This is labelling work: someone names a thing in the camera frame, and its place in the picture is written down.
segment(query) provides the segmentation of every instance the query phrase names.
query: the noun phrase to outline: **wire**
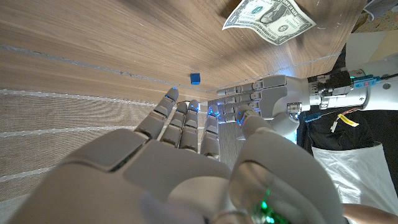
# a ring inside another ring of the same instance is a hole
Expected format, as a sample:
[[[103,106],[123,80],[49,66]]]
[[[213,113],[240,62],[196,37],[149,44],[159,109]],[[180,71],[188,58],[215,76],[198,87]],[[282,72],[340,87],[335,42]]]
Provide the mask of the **wire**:
[[[345,115],[345,114],[352,113],[352,112],[359,111],[359,110],[361,110],[361,108],[352,108],[352,109],[350,109],[350,110],[348,110],[348,111],[342,112],[341,114],[342,114],[342,115]]]
[[[397,77],[397,76],[398,76],[398,73],[393,74],[393,75],[386,75],[386,76],[381,77],[381,80],[387,80],[389,78],[394,78],[394,77]]]
[[[331,112],[323,113],[323,114],[321,114],[321,115],[324,116],[324,115],[328,115],[328,114],[331,114],[331,113],[336,113],[336,112],[338,112],[338,111],[347,110],[348,108],[349,108],[349,107],[339,108],[339,109],[337,109],[337,110],[333,110],[333,111],[331,111]]]

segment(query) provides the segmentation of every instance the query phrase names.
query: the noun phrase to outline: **white fabric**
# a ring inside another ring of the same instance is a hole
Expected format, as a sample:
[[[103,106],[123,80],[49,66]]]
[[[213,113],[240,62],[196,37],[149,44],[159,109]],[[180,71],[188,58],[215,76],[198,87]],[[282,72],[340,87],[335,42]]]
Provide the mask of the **white fabric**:
[[[312,151],[336,185],[342,203],[369,205],[398,215],[397,193],[381,143],[347,151],[315,147]]]

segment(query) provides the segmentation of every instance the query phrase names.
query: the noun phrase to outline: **wood grain surface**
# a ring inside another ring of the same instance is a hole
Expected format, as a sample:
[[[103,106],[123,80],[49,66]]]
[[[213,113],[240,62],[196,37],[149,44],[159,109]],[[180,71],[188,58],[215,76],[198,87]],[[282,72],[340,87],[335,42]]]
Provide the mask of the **wood grain surface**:
[[[221,30],[239,2],[3,1],[0,44],[153,78],[153,90],[158,81],[199,88],[206,98],[204,91],[335,55],[366,1],[297,0],[317,25],[280,46],[249,29]],[[330,57],[321,67],[303,66],[292,75],[328,72],[335,62]],[[201,84],[191,86],[189,74],[196,72]]]
[[[0,50],[0,88],[105,96],[157,103],[170,85]],[[179,88],[179,101],[214,99],[214,93]]]

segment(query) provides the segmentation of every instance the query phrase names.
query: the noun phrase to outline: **screw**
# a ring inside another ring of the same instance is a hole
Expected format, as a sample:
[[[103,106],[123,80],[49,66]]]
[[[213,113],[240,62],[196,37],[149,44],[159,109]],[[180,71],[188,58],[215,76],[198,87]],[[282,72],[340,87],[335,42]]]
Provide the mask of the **screw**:
[[[389,83],[386,83],[383,85],[383,89],[388,90],[390,89],[391,85]]]

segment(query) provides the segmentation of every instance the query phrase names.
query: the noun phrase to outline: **banknote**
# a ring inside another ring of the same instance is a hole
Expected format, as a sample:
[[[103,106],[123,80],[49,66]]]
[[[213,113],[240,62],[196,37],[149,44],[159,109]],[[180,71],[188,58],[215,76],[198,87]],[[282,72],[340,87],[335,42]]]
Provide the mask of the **banknote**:
[[[294,0],[242,0],[223,30],[249,28],[264,40],[280,45],[315,25]]]

